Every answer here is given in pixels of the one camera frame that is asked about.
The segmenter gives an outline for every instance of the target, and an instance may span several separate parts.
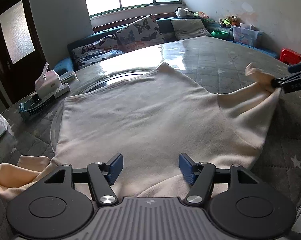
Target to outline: door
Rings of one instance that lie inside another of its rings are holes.
[[[45,62],[29,0],[0,0],[0,79],[12,103],[35,90]]]

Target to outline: gray quilted tablecloth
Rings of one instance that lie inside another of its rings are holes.
[[[163,60],[211,93],[229,93],[251,84],[244,75],[251,62],[276,77],[288,75],[287,65],[265,54],[228,41],[200,37],[137,50],[89,66],[77,72],[78,80],[72,81],[70,87],[77,93],[80,87],[87,87],[105,75],[133,68],[153,69]],[[13,135],[6,133],[0,139],[0,163],[17,164],[20,155],[54,156],[50,131],[63,98],[30,122],[22,121],[18,104],[3,113]],[[301,91],[281,95],[263,152],[252,171],[300,207]],[[1,240],[12,237],[5,217],[6,206],[0,199]]]

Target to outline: window frame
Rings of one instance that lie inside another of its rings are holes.
[[[160,5],[160,4],[181,4],[182,1],[173,1],[173,2],[156,2],[156,0],[153,0],[153,3],[147,3],[147,4],[138,4],[138,5],[133,5],[133,6],[127,6],[127,7],[122,7],[122,2],[121,0],[119,0],[119,6],[120,8],[116,8],[116,9],[112,9],[112,10],[108,10],[108,11],[104,11],[104,12],[100,12],[100,13],[96,13],[93,15],[90,15],[90,18],[99,16],[99,15],[103,15],[106,13],[111,13],[111,12],[116,12],[116,11],[121,11],[121,10],[125,10],[125,9],[131,9],[131,8],[137,8],[137,7],[142,7],[142,6],[149,6],[149,5]]]

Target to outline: silver bolt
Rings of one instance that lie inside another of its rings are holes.
[[[189,203],[199,203],[201,201],[203,201],[203,198],[200,197],[200,196],[196,196],[196,195],[193,195],[193,196],[189,196],[187,197],[186,199]]]
[[[100,201],[105,204],[113,203],[115,200],[116,200],[116,198],[114,196],[110,196],[110,195],[105,195],[100,198]]]

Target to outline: green plastic basket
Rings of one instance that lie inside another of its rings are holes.
[[[213,31],[212,32],[212,36],[218,39],[227,39],[228,37],[228,32],[224,32],[224,31]]]

